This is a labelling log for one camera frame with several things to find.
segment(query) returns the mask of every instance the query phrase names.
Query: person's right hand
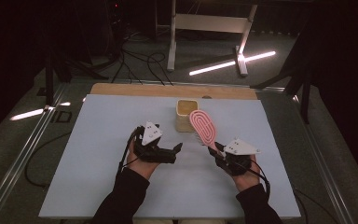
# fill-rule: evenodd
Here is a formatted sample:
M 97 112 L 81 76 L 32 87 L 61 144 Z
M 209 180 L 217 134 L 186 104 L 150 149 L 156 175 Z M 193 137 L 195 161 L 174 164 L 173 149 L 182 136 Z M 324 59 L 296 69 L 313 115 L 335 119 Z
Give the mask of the person's right hand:
M 255 161 L 255 155 L 250 155 L 250 159 L 252 161 Z M 254 162 L 251 162 L 251 164 L 251 170 L 260 174 L 260 168 L 258 168 L 258 166 Z M 239 192 L 244 191 L 260 183 L 260 178 L 257 175 L 252 174 L 251 172 L 246 172 L 243 175 L 232 176 L 232 179 L 234 180 L 235 186 L 237 187 Z

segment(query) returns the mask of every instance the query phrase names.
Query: black sleeve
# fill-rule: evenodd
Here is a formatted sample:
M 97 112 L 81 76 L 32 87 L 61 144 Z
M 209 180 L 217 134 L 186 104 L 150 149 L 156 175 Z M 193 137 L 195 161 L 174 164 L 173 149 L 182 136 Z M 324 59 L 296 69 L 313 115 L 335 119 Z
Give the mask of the black sleeve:
M 237 195 L 245 213 L 246 224 L 281 224 L 278 214 L 269 206 L 267 194 L 261 184 L 248 188 Z
M 132 217 L 144 202 L 149 181 L 124 168 L 113 191 L 103 200 L 92 223 L 132 224 Z

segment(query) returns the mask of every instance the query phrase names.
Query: floor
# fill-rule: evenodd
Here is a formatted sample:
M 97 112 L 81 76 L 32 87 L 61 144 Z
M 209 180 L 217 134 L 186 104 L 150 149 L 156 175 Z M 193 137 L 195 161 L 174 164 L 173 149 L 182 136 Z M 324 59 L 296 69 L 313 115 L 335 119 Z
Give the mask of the floor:
M 166 72 L 166 55 L 169 48 L 169 37 L 161 30 L 157 40 L 131 33 L 130 40 L 124 45 L 125 65 L 120 63 L 98 71 L 109 77 L 104 82 L 130 83 L 138 82 L 159 84 L 161 79 L 165 85 L 186 83 L 191 85 L 239 85 L 251 86 L 276 76 L 290 52 L 296 39 L 286 35 L 251 34 L 245 48 L 245 56 L 275 50 L 276 55 L 258 61 L 248 62 L 249 76 L 242 77 L 235 66 L 212 71 L 196 76 L 189 76 L 189 71 L 204 67 L 205 64 L 216 64 L 233 60 L 233 49 L 239 41 L 237 35 L 206 33 L 199 39 L 199 34 L 181 32 L 177 39 L 176 64 L 173 72 Z M 154 54 L 158 63 L 145 63 L 132 55 L 146 59 L 141 54 Z M 82 100 L 92 84 L 101 82 L 80 71 L 73 71 L 71 83 L 60 84 L 56 80 L 56 92 L 61 91 L 60 103 L 71 102 L 70 105 L 59 105 L 56 108 L 62 113 L 62 119 L 72 114 L 68 122 L 47 117 L 48 125 L 43 126 L 40 120 L 44 115 L 36 115 L 27 119 L 10 120 L 16 115 L 41 109 L 45 106 L 45 97 L 37 96 L 44 87 L 44 71 L 35 77 L 34 87 L 29 90 L 13 108 L 7 118 L 0 124 L 0 223 L 63 223 L 62 220 L 38 217 L 38 212 L 46 196 L 48 183 L 64 151 L 65 143 L 76 122 L 76 116 L 82 106 Z M 309 119 L 310 124 L 302 122 L 298 115 L 298 103 L 282 93 L 288 78 L 273 86 L 257 91 L 268 114 L 268 121 L 276 143 L 280 149 L 282 160 L 289 179 L 298 196 L 298 206 L 302 217 L 285 219 L 283 223 L 358 223 L 358 167 L 334 121 L 326 110 L 318 90 L 311 89 Z M 36 133 L 35 127 L 44 127 L 42 133 Z M 39 140 L 27 142 L 30 136 L 38 136 Z M 27 153 L 27 147 L 37 152 Z M 21 165 L 12 164 L 19 155 L 27 160 Z M 27 175 L 40 187 L 30 184 Z M 65 223 L 84 223 L 87 219 L 71 219 Z M 243 223 L 242 220 L 230 220 L 232 223 Z

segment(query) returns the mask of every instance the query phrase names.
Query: metal stand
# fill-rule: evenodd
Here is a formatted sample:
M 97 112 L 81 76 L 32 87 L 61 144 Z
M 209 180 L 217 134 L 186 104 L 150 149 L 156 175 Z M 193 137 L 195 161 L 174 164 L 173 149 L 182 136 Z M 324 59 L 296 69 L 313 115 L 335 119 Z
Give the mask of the metal stand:
M 248 18 L 219 17 L 205 15 L 176 14 L 176 0 L 172 0 L 172 19 L 171 19 L 171 45 L 168 55 L 168 71 L 174 70 L 176 54 L 176 29 L 183 30 L 201 30 L 216 31 L 242 34 L 241 44 L 236 47 L 237 65 L 240 68 L 241 75 L 247 76 L 246 63 L 243 57 L 243 49 L 251 31 L 252 22 L 255 17 L 257 5 L 252 5 Z

